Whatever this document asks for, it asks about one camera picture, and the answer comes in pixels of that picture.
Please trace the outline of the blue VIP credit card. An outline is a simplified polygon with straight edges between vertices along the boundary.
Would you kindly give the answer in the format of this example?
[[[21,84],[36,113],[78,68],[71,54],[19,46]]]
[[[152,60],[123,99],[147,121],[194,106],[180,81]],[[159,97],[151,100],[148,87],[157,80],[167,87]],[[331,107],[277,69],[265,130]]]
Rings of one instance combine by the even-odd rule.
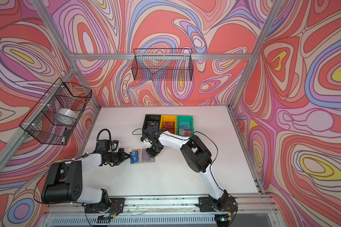
[[[130,162],[131,162],[131,164],[136,164],[136,163],[140,162],[140,160],[139,160],[139,151],[138,150],[130,152]]]

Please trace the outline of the tan leather card holder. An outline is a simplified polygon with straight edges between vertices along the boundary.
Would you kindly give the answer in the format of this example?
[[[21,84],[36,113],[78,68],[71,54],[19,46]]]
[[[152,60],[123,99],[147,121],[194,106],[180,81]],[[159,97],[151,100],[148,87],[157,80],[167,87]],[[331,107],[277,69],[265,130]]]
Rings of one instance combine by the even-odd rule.
[[[146,149],[133,149],[130,152],[130,163],[131,164],[139,164],[139,163],[153,163],[155,162],[154,158],[150,157],[146,152]]]

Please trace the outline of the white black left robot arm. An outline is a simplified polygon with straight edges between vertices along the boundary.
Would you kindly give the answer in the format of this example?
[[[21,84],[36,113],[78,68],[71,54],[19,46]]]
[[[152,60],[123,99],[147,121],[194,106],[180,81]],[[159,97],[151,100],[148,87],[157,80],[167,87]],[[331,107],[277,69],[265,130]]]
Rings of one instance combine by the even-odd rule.
[[[52,164],[41,193],[42,203],[74,202],[109,207],[111,202],[107,191],[84,186],[82,175],[95,167],[118,166],[130,157],[120,148],[116,152],[87,153],[72,161]]]

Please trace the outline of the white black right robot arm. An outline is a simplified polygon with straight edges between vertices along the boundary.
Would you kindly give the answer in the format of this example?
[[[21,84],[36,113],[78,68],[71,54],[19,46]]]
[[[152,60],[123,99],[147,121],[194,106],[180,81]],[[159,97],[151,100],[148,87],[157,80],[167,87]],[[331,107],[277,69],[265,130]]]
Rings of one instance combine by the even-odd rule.
[[[149,131],[143,133],[141,141],[147,146],[146,152],[152,158],[156,157],[165,147],[180,151],[188,167],[199,173],[208,187],[212,206],[221,210],[226,205],[229,194],[219,185],[212,167],[212,154],[198,136],[184,137],[166,130],[155,132],[150,128]]]

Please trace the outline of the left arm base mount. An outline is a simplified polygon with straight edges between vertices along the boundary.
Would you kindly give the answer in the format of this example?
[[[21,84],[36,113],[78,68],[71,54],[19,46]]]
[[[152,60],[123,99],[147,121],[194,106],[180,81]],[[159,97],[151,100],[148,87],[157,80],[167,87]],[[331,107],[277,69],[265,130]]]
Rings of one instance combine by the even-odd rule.
[[[110,197],[95,204],[86,204],[84,210],[86,214],[120,214],[124,210],[125,198]]]

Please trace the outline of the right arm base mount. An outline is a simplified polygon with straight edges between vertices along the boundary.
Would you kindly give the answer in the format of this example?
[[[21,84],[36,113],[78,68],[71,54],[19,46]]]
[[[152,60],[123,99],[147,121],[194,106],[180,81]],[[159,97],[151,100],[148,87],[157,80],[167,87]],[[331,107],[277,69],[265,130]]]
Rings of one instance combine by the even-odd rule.
[[[228,196],[225,199],[216,200],[210,196],[199,197],[199,202],[195,204],[201,212],[230,212],[238,210],[238,205],[234,197]]]

